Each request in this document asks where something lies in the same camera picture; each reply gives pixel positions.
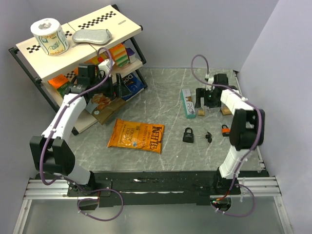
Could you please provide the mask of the small brass padlock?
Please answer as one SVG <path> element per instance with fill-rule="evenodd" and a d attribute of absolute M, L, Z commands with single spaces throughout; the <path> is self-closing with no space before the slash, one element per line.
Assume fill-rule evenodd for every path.
<path fill-rule="evenodd" d="M 199 107 L 198 109 L 198 115 L 199 116 L 205 116 L 205 110 L 202 107 Z"/>

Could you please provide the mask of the large brass padlock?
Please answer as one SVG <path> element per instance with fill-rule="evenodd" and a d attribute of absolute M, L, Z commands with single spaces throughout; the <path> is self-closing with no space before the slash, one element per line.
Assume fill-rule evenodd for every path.
<path fill-rule="evenodd" d="M 232 114 L 231 110 L 227 106 L 222 106 L 220 110 L 224 116 Z"/>

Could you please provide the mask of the black padlock key bunch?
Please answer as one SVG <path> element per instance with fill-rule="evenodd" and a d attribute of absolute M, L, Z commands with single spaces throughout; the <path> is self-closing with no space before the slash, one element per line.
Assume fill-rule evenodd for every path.
<path fill-rule="evenodd" d="M 212 140 L 213 140 L 212 134 L 211 134 L 206 128 L 204 128 L 204 130 L 205 130 L 206 134 L 204 134 L 204 135 L 201 134 L 201 135 L 199 135 L 198 137 L 199 137 L 199 138 L 202 138 L 202 139 L 206 139 L 207 142 L 208 142 L 207 147 L 209 147 L 210 144 L 211 144 L 211 142 L 212 142 Z"/>

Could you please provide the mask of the orange black padlock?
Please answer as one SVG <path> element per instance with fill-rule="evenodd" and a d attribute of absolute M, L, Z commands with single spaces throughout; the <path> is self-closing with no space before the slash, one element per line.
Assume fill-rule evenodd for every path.
<path fill-rule="evenodd" d="M 222 136 L 223 137 L 229 137 L 230 136 L 231 130 L 227 125 L 223 124 L 221 126 L 221 130 L 222 130 Z"/>

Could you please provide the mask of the black Kaijing padlock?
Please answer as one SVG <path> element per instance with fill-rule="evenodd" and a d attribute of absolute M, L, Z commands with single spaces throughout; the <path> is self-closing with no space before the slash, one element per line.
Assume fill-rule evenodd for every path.
<path fill-rule="evenodd" d="M 190 127 L 187 127 L 183 133 L 183 138 L 182 138 L 183 142 L 186 143 L 193 143 L 194 142 L 194 134 L 193 134 L 193 130 Z"/>

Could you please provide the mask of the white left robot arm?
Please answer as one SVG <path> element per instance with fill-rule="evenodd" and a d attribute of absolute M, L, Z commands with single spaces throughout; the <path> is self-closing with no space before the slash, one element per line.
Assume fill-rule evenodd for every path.
<path fill-rule="evenodd" d="M 66 88 L 62 105 L 51 124 L 41 136 L 31 138 L 33 161 L 43 184 L 52 184 L 44 177 L 45 174 L 52 174 L 52 181 L 65 179 L 86 196 L 95 193 L 94 173 L 79 165 L 67 141 L 79 115 L 95 94 L 104 93 L 108 98 L 122 97 L 125 88 L 120 83 L 112 82 L 113 66 L 112 59 L 106 59 L 98 65 L 81 63 L 78 75 Z"/>

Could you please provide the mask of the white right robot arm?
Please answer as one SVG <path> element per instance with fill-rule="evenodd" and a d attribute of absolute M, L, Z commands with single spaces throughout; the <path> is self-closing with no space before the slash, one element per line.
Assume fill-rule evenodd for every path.
<path fill-rule="evenodd" d="M 213 182 L 214 191 L 224 194 L 230 188 L 228 179 L 234 180 L 238 176 L 248 155 L 263 143 L 265 112 L 249 103 L 237 89 L 219 81 L 218 75 L 213 78 L 206 75 L 201 82 L 206 85 L 206 91 L 219 92 L 220 102 L 233 115 L 229 134 L 231 146 L 218 169 L 221 177 Z"/>

